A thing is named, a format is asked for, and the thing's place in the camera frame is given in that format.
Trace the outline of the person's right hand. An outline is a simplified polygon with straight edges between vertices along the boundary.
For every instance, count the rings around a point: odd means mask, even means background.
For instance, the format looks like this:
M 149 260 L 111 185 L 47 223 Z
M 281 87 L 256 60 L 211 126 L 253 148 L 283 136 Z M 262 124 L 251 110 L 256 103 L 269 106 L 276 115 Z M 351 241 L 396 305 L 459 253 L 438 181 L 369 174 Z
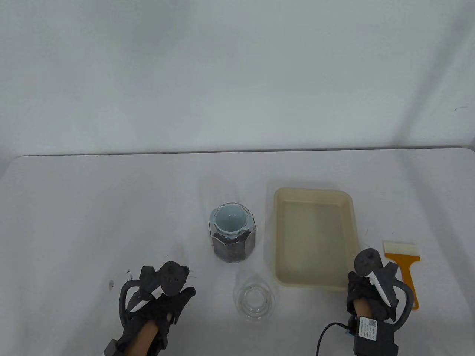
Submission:
M 396 320 L 396 309 L 389 307 L 366 277 L 348 273 L 347 311 L 355 317 L 386 321 Z

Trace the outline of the person's left hand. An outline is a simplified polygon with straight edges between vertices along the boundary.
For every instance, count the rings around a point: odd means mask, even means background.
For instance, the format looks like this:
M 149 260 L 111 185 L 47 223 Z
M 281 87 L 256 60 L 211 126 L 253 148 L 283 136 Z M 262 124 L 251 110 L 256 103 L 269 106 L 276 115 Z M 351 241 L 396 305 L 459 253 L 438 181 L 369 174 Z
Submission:
M 168 261 L 159 269 L 143 266 L 138 279 L 124 284 L 119 299 L 123 334 L 118 351 L 158 355 L 166 349 L 170 326 L 196 294 L 195 288 L 185 287 L 189 274 L 188 266 Z

